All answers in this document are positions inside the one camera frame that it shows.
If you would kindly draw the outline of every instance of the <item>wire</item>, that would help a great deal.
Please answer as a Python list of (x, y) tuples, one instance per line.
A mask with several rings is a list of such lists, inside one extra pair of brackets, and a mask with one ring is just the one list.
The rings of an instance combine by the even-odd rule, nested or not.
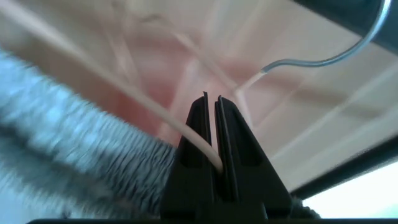
[(2, 0), (2, 4), (0, 4), (0, 11), (8, 18), (27, 29), (29, 32), (47, 41), (50, 45), (64, 51), (68, 56), (78, 59), (87, 69), (95, 72), (98, 76), (115, 85), (121, 91), (125, 92), (127, 96), (134, 98), (142, 106), (154, 112), (157, 116), (162, 118), (165, 122), (171, 125), (171, 127), (175, 128), (192, 144), (199, 148), (199, 150), (201, 150), (209, 159), (209, 161), (216, 167), (216, 170), (219, 173), (223, 172), (223, 163), (219, 155), (217, 155), (216, 151), (201, 136), (199, 136), (199, 134), (197, 134), (187, 125), (173, 118), (173, 116), (165, 108), (163, 108), (147, 95), (143, 94), (143, 92), (141, 92), (138, 88), (114, 78), (114, 75), (111, 71), (104, 68), (100, 63), (93, 60), (93, 58), (87, 55), (84, 51), (80, 50), (77, 45), (62, 35), (62, 33), (60, 33), (57, 29), (39, 19), (33, 12), (30, 12), (28, 9), (25, 9), (19, 3), (14, 1)]
[(356, 44), (354, 44), (352, 47), (345, 50), (344, 52), (342, 52), (334, 57), (324, 59), (324, 60), (319, 60), (319, 61), (306, 61), (306, 60), (297, 60), (297, 59), (288, 59), (288, 58), (277, 60), (275, 62), (268, 64), (264, 68), (262, 68), (259, 73), (255, 74), (248, 81), (246, 81), (242, 85), (238, 86), (237, 90), (246, 89), (247, 87), (251, 86), (256, 81), (258, 81), (260, 78), (262, 78), (265, 74), (267, 74), (273, 68), (276, 68), (281, 65), (291, 65), (291, 66), (298, 66), (298, 67), (323, 67), (323, 66), (334, 64), (336, 62), (339, 62), (341, 60), (344, 60), (348, 57), (353, 56), (354, 54), (356, 54), (360, 50), (362, 50), (368, 43), (370, 43), (370, 41), (372, 41), (374, 36), (376, 36), (376, 34), (380, 31), (380, 28), (383, 26), (383, 23), (386, 21), (386, 17), (388, 15), (390, 6), (391, 6), (391, 0), (381, 0), (376, 19), (373, 22), (373, 25), (371, 26), (369, 32), (360, 41), (358, 41)]

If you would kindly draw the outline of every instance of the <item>gray wire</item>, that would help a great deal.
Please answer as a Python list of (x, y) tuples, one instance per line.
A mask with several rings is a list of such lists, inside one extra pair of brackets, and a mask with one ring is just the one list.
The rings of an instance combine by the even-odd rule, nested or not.
[(275, 62), (270, 63), (269, 65), (262, 68), (264, 73), (268, 73), (273, 68), (276, 68), (281, 65), (292, 65), (292, 66), (299, 66), (299, 67), (322, 67), (331, 65), (333, 63), (339, 62), (343, 59), (346, 59), (355, 53), (358, 53), (361, 49), (363, 49), (372, 39), (373, 37), (379, 32), (380, 28), (383, 26), (384, 21), (388, 15), (388, 11), (391, 5), (391, 0), (381, 0), (380, 8), (377, 12), (377, 17), (366, 36), (357, 42), (355, 45), (347, 49), (346, 51), (328, 58), (319, 61), (306, 61), (306, 60), (297, 60), (297, 59), (281, 59)]

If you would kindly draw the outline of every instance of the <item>cable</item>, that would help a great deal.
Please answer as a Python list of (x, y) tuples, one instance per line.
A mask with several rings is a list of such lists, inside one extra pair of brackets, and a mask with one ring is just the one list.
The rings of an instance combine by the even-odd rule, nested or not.
[(143, 94), (143, 92), (141, 92), (138, 88), (128, 85), (121, 80), (115, 79), (112, 72), (104, 68), (100, 63), (93, 60), (93, 58), (87, 55), (84, 51), (80, 50), (77, 45), (62, 35), (57, 29), (50, 26), (45, 21), (40, 20), (34, 13), (30, 12), (28, 9), (25, 9), (19, 3), (14, 1), (2, 0), (2, 4), (0, 4), (0, 11), (8, 18), (27, 29), (29, 32), (41, 37), (50, 45), (64, 51), (68, 56), (78, 59), (87, 69), (93, 71), (104, 80), (115, 85), (121, 91), (125, 92), (127, 96), (134, 98), (142, 106), (154, 112), (157, 116), (162, 118), (162, 120), (179, 131), (192, 144), (199, 148), (199, 150), (201, 150), (201, 152), (203, 152), (209, 161), (216, 167), (216, 170), (219, 173), (223, 172), (223, 163), (219, 155), (217, 155), (216, 151), (201, 136), (199, 136), (199, 134), (197, 134), (187, 125), (173, 118), (173, 116), (165, 108), (163, 108), (160, 104), (155, 102), (147, 95)]
[(370, 28), (369, 32), (356, 44), (352, 47), (347, 49), (346, 51), (328, 58), (319, 61), (306, 61), (306, 60), (297, 60), (297, 59), (281, 59), (275, 62), (272, 62), (266, 65), (261, 71), (254, 76), (252, 76), (248, 81), (237, 87), (236, 90), (244, 90), (247, 87), (251, 86), (253, 83), (258, 81), (262, 78), (265, 74), (271, 71), (273, 68), (276, 68), (281, 65), (291, 65), (291, 66), (298, 66), (298, 67), (323, 67), (327, 65), (334, 64), (339, 62), (343, 59), (346, 59), (350, 56), (353, 56), (355, 53), (358, 53), (362, 50), (370, 41), (372, 41), (373, 37), (380, 31), (380, 28), (383, 26), (383, 23), (386, 21), (386, 17), (388, 15), (389, 8), (391, 6), (391, 0), (381, 0), (379, 10), (377, 12), (377, 16), (375, 21), (373, 22), (372, 27)]

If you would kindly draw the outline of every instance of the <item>gray fuzzy fabric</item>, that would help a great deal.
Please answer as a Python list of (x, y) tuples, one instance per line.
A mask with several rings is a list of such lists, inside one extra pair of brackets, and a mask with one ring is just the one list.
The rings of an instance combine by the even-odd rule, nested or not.
[(0, 191), (60, 217), (156, 217), (174, 152), (0, 49)]

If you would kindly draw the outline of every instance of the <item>beige cord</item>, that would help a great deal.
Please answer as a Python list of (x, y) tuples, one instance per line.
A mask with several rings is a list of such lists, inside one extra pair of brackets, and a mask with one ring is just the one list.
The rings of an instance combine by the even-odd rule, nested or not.
[(138, 103), (161, 117), (165, 122), (169, 123), (171, 127), (175, 128), (192, 144), (199, 148), (199, 150), (209, 158), (209, 161), (216, 167), (219, 173), (223, 172), (223, 164), (219, 155), (217, 155), (216, 151), (201, 136), (194, 132), (193, 129), (173, 118), (167, 110), (143, 94), (136, 87), (115, 79), (114, 75), (109, 70), (103, 68), (101, 64), (93, 60), (77, 45), (62, 35), (57, 29), (48, 25), (45, 21), (40, 20), (33, 12), (28, 9), (24, 9), (24, 7), (19, 3), (11, 0), (0, 0), (0, 2), (0, 11), (5, 16), (12, 19), (34, 35), (42, 38), (55, 48), (64, 51), (70, 57), (78, 59), (86, 68), (115, 85), (121, 91), (125, 92), (125, 94), (134, 98)]

